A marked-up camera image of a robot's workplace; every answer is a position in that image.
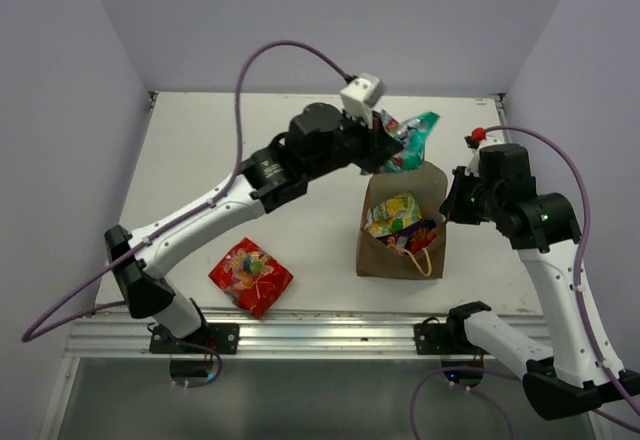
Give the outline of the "red snack sticks bag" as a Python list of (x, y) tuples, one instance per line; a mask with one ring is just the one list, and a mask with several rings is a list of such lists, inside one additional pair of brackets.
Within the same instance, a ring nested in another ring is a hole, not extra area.
[(416, 254), (417, 252), (427, 248), (439, 236), (439, 230), (427, 227), (417, 227), (407, 237), (405, 249)]

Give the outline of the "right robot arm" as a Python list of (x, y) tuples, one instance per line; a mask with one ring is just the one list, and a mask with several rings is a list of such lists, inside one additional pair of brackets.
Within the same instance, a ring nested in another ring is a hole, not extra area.
[(449, 347), (461, 353), (478, 347), (493, 355), (521, 380), (545, 420), (638, 395), (639, 375), (624, 367), (608, 341), (575, 259), (581, 232), (568, 199), (537, 193), (524, 147), (495, 138), (472, 147), (472, 161), (455, 169), (440, 211), (457, 224), (492, 222), (509, 240), (534, 285), (551, 344), (525, 336), (477, 301), (450, 310)]

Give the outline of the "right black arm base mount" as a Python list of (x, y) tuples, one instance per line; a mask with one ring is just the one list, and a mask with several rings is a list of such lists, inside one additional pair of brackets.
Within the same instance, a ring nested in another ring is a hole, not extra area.
[(446, 323), (430, 316), (413, 325), (413, 339), (418, 355), (463, 355), (469, 347), (457, 342)]

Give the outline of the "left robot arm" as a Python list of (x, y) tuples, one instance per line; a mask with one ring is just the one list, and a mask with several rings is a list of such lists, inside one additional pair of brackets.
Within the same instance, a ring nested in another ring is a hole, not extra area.
[(201, 311), (167, 274), (223, 233), (305, 195), (311, 181), (349, 165), (375, 173), (401, 149), (380, 116), (367, 125), (329, 104), (308, 105), (287, 131), (205, 195), (145, 227), (106, 231), (112, 272), (129, 315), (154, 319), (185, 352), (201, 350), (208, 339)]

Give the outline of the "brown paper bag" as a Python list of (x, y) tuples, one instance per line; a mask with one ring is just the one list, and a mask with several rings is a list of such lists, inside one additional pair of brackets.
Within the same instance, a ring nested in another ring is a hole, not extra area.
[(367, 186), (356, 250), (356, 274), (403, 280), (443, 277), (447, 220), (439, 207), (445, 173), (416, 169), (373, 175)]

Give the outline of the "purple Fox's berries candy bag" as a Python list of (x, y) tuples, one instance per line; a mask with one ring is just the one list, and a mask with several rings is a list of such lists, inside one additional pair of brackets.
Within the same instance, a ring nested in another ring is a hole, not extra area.
[(398, 255), (412, 254), (412, 252), (408, 249), (408, 243), (409, 243), (408, 235), (404, 235), (400, 233), (390, 234), (384, 237), (380, 237), (379, 241)]

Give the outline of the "yellow green Fox's candy bag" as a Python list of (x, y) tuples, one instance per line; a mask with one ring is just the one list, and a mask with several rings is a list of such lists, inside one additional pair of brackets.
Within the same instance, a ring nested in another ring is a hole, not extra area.
[(364, 229), (374, 238), (398, 233), (423, 219), (421, 209), (410, 192), (395, 195), (372, 206)]

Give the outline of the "red fruit candy bag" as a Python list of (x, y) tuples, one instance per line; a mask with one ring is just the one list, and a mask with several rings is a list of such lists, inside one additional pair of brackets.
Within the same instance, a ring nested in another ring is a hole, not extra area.
[(261, 319), (288, 288), (292, 273), (249, 238), (234, 245), (209, 273), (234, 304)]

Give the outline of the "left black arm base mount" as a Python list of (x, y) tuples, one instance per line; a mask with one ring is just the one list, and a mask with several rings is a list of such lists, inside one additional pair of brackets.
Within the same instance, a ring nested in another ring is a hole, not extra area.
[(240, 326), (237, 323), (208, 323), (185, 338), (174, 337), (161, 325), (150, 329), (149, 351), (152, 354), (208, 354), (214, 350), (221, 355), (237, 353)]

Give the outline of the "teal red candy bag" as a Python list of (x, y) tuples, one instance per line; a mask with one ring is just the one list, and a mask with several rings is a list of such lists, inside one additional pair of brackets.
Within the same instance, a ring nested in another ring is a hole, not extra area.
[(383, 166), (381, 173), (399, 173), (415, 170), (424, 161), (427, 139), (432, 134), (440, 115), (435, 112), (424, 112), (404, 121), (396, 120), (389, 112), (380, 112), (385, 132), (403, 146)]

